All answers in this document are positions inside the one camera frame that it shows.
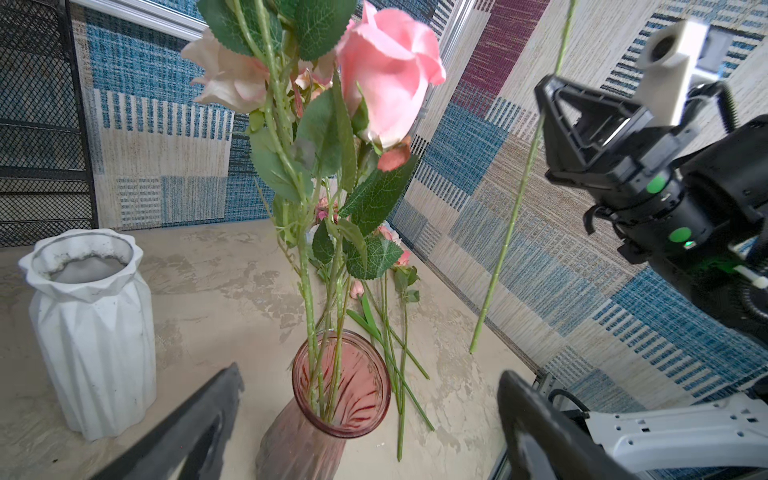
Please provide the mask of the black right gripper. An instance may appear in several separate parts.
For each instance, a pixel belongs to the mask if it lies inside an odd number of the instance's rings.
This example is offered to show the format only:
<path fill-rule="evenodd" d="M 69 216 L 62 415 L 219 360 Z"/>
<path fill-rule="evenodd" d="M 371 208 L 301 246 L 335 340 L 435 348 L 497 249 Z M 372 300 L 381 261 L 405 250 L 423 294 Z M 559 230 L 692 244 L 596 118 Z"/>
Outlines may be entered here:
<path fill-rule="evenodd" d="M 695 129 L 643 129 L 652 120 L 643 105 L 556 75 L 534 92 L 546 178 L 595 200 L 583 217 L 587 233 L 595 232 L 596 219 L 610 222 L 631 264 L 676 257 L 708 240 L 704 207 L 678 175 L 677 156 Z"/>

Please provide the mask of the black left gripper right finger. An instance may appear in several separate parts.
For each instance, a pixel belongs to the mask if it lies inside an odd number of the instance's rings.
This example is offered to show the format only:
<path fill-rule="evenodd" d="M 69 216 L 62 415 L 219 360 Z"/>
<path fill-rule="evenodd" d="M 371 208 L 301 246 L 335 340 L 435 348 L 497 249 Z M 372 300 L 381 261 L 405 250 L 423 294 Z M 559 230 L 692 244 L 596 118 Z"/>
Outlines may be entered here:
<path fill-rule="evenodd" d="M 512 479 L 633 479 L 635 476 L 512 370 L 497 391 Z"/>

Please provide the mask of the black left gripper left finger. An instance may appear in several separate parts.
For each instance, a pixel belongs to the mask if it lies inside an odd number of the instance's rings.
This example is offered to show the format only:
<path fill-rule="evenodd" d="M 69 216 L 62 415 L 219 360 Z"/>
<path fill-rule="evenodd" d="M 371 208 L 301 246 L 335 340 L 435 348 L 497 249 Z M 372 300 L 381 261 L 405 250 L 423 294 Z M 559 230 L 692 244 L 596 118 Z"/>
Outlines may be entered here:
<path fill-rule="evenodd" d="M 96 479 L 218 479 L 244 384 L 239 367 L 220 370 Z"/>

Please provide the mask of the green leafy flower stem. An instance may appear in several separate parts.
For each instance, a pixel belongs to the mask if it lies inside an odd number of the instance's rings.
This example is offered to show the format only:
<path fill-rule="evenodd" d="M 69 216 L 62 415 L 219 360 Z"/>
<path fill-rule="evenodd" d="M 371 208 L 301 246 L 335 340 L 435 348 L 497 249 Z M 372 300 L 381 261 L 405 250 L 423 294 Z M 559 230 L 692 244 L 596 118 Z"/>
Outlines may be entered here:
<path fill-rule="evenodd" d="M 560 38 L 559 49 L 557 52 L 557 58 L 554 64 L 555 74 L 559 74 L 562 72 L 563 63 L 564 63 L 566 52 L 569 46 L 570 35 L 573 27 L 573 18 L 576 12 L 577 5 L 578 5 L 577 0 L 569 1 L 566 18 L 564 21 L 563 28 L 561 30 L 561 38 Z M 524 164 L 523 173 L 521 175 L 521 179 L 518 185 L 517 195 L 515 196 L 514 202 L 512 203 L 511 216 L 508 222 L 506 234 L 499 252 L 499 256 L 498 256 L 495 268 L 493 270 L 493 273 L 489 281 L 488 289 L 487 289 L 484 302 L 482 304 L 482 308 L 480 310 L 480 313 L 473 331 L 472 339 L 470 341 L 470 345 L 469 345 L 470 354 L 475 354 L 477 352 L 480 334 L 483 330 L 483 326 L 485 325 L 487 315 L 490 311 L 490 306 L 493 300 L 493 296 L 497 288 L 497 285 L 499 283 L 500 275 L 509 251 L 512 235 L 514 233 L 514 230 L 518 221 L 518 217 L 522 208 L 524 196 L 530 181 L 531 173 L 536 163 L 536 160 L 538 158 L 539 144 L 543 137 L 544 120 L 545 120 L 545 114 L 540 113 L 537 124 L 536 124 L 536 128 L 534 130 L 532 141 L 529 147 L 529 151 L 526 157 L 526 161 Z"/>

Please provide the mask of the pink ribbed glass vase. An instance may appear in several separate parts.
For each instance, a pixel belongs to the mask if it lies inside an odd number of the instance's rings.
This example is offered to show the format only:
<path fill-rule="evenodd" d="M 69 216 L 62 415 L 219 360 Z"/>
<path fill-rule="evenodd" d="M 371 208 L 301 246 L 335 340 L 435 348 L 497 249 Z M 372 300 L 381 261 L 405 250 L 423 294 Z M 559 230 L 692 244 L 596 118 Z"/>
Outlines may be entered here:
<path fill-rule="evenodd" d="M 346 442 L 373 432 L 385 418 L 391 382 L 381 355 L 363 336 L 344 330 L 318 336 L 324 348 L 324 381 L 318 402 L 310 402 L 309 348 L 302 345 L 292 365 L 293 398 L 262 438 L 256 457 L 258 479 L 332 479 Z"/>

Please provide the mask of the pink rose stem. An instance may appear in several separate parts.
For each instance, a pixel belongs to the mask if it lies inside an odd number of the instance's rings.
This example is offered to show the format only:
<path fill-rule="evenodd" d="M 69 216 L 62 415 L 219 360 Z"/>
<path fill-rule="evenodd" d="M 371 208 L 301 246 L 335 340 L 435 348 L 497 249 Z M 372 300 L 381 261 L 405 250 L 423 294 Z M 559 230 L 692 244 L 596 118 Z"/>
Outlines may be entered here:
<path fill-rule="evenodd" d="M 366 253 L 345 247 L 346 296 L 356 278 L 376 276 L 383 254 L 370 238 L 416 167 L 408 134 L 427 90 L 446 79 L 437 37 L 428 26 L 398 9 L 352 2 L 355 13 L 333 54 L 356 143 L 351 163 L 356 176 L 342 183 L 334 208 L 359 229 Z"/>

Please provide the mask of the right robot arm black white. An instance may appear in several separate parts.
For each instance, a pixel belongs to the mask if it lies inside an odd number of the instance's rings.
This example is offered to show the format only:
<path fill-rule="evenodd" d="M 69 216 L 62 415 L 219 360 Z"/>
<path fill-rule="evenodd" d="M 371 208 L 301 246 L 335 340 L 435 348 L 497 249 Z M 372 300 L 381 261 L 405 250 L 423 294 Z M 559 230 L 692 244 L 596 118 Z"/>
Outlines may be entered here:
<path fill-rule="evenodd" d="M 647 100 L 543 78 L 547 179 L 594 199 L 620 254 L 727 328 L 767 339 L 767 120 L 737 119 L 727 84 L 696 81 L 677 120 Z"/>

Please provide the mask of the white ribbed ceramic vase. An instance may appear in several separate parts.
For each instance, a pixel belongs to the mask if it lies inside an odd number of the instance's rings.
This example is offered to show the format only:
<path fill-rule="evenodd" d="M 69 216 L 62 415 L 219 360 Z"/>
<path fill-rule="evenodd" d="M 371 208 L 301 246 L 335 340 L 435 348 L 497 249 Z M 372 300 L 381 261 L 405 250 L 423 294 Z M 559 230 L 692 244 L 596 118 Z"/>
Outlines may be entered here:
<path fill-rule="evenodd" d="M 66 424 L 87 441 L 121 435 L 156 399 L 143 255 L 130 235 L 69 230 L 18 262 L 35 291 L 29 315 Z"/>

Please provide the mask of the pile of artificial flowers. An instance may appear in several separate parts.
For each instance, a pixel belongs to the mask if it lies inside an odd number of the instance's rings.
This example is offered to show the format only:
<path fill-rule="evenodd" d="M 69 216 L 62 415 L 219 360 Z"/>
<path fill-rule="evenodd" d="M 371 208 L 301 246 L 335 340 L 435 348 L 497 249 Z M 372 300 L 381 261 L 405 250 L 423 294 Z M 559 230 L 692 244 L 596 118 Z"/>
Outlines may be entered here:
<path fill-rule="evenodd" d="M 387 221 L 377 227 L 370 240 L 383 254 L 375 264 L 379 269 L 373 278 L 353 281 L 351 296 L 359 303 L 359 308 L 356 311 L 348 309 L 347 314 L 384 355 L 397 415 L 396 459 L 401 461 L 405 456 L 409 407 L 413 407 L 428 430 L 435 430 L 408 379 L 411 367 L 423 379 L 431 378 L 410 346 L 411 310 L 421 301 L 420 274 L 411 262 L 412 252 Z"/>

